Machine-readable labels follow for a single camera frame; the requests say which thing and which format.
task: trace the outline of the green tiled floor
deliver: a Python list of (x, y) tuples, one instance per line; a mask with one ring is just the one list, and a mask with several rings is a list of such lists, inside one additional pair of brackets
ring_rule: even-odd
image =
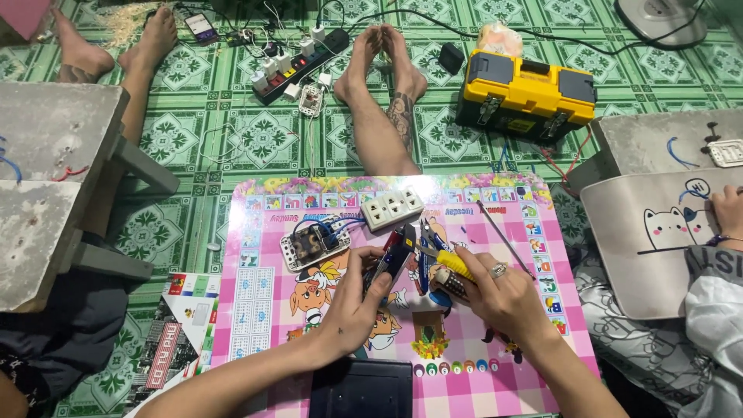
[[(341, 1), (347, 24), (390, 8), (386, 0)], [(265, 10), (259, 7), (262, 1), (234, 3), (240, 16), (247, 16), (250, 10), (261, 14)], [(307, 27), (313, 21), (314, 13), (307, 17), (295, 6), (302, 1), (285, 3), (289, 7), (284, 21), (287, 27)], [(512, 28), (580, 38), (610, 50), (636, 40), (619, 20), (610, 0), (398, 0), (395, 6), (428, 13), (471, 33), (476, 33), (485, 22), (501, 19)], [(323, 16), (335, 21), (328, 23), (331, 28), (340, 20), (336, 7), (329, 5)], [(96, 23), (94, 3), (63, 0), (61, 8), (87, 39), (110, 36)], [(214, 12), (207, 11), (206, 15), (220, 33), (228, 31), (228, 24)], [(710, 27), (710, 33), (702, 45), (685, 51), (635, 48), (609, 57), (570, 42), (524, 36), (524, 55), (531, 60), (592, 72), (599, 86), (597, 116), (743, 105), (741, 48), (714, 17), (711, 7), (705, 7), (701, 18)], [(451, 77), (428, 63), (443, 42), (454, 42), (468, 54), (474, 41), (417, 16), (393, 13), (386, 16), (386, 21), (405, 33), (413, 62), (422, 67), (429, 80), (429, 91), (415, 108), (416, 163), (424, 173), (432, 174), (488, 171), (488, 163), (500, 157), (504, 138), (452, 128), (451, 112), (462, 76)], [(109, 52), (116, 57), (125, 50), (122, 47)], [(155, 279), (132, 295), (126, 324), (106, 370), (85, 380), (60, 402), (53, 412), (56, 417), (120, 415), (132, 367), (137, 364), (141, 341), (166, 274), (221, 271), (222, 254), (207, 251), (206, 244), (225, 241), (230, 197), (237, 183), (250, 176), (341, 176), (362, 172), (347, 108), (335, 99), (329, 100), (322, 117), (310, 127), (306, 118), (299, 117), (296, 105), (280, 100), (270, 108), (260, 106), (245, 90), (249, 75), (258, 65), (244, 49), (230, 49), (225, 44), (207, 48), (182, 45), (160, 68), (152, 86), (142, 148), (182, 183), (174, 196), (155, 196), (134, 179), (125, 179), (109, 237), (127, 254), (152, 261), (156, 265)], [(338, 77), (346, 65), (347, 57), (341, 57), (332, 62), (330, 71)], [(52, 81), (58, 67), (59, 49), (54, 44), (0, 49), (0, 80)], [(118, 83), (122, 76), (116, 68), (101, 83)], [(389, 103), (391, 79), (380, 69), (370, 74), (369, 89), (383, 106)], [(226, 123), (239, 132), (217, 129), (203, 138), (209, 129)], [(305, 141), (310, 128), (314, 131), (314, 144)], [(558, 164), (564, 168), (570, 164), (584, 135), (585, 130), (561, 144), (556, 154)], [(559, 179), (531, 145), (511, 141), (508, 149), (509, 159), (516, 162), (519, 170), (529, 171), (534, 164), (544, 178)], [(595, 152), (596, 145), (591, 142), (582, 159)], [(582, 207), (559, 187), (553, 188), (553, 196), (565, 241), (580, 242), (586, 223)]]

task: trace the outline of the leg tattoo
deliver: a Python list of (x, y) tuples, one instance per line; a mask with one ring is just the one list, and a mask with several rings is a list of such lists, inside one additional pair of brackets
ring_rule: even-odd
[(405, 93), (396, 92), (389, 109), (387, 109), (387, 117), (398, 130), (408, 154), (412, 154), (413, 100)]
[(59, 67), (59, 73), (56, 75), (56, 81), (58, 83), (95, 84), (98, 82), (98, 78), (93, 74), (88, 74), (78, 67), (73, 67), (69, 64), (62, 64), (62, 66)]

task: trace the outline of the yellow toolbox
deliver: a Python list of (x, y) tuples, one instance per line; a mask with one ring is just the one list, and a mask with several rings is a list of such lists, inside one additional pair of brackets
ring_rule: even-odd
[(475, 49), (455, 122), (553, 144), (594, 118), (594, 76)]

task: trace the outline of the pink alphabet board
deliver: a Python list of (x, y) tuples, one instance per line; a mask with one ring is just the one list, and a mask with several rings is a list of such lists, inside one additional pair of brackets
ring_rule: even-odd
[[(342, 280), (344, 252), (294, 273), (280, 239), (298, 221), (330, 214), (359, 216), (360, 205), (389, 190), (413, 186), (425, 218), (450, 245), (490, 252), (518, 266), (481, 213), (477, 200), (536, 275), (545, 312), (597, 375), (583, 311), (554, 206), (536, 175), (355, 177), (249, 180), (235, 189), (224, 255), (212, 367), (298, 338), (322, 322)], [(416, 229), (418, 219), (408, 219)], [(384, 245), (390, 229), (351, 230), (351, 247)], [(369, 338), (354, 355), (413, 364), (415, 417), (500, 417), (557, 412), (538, 373), (507, 335), (486, 326), (469, 307), (421, 295), (418, 255), (379, 308)], [(431, 268), (430, 277), (436, 269)], [(255, 417), (306, 417), (311, 375), (296, 376), (253, 401)]]

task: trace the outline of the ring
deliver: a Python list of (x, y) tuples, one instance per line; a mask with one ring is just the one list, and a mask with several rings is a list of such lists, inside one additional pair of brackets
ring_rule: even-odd
[(506, 274), (506, 263), (497, 262), (492, 269), (490, 269), (490, 276), (493, 279), (497, 279), (498, 277), (501, 277), (503, 274)]

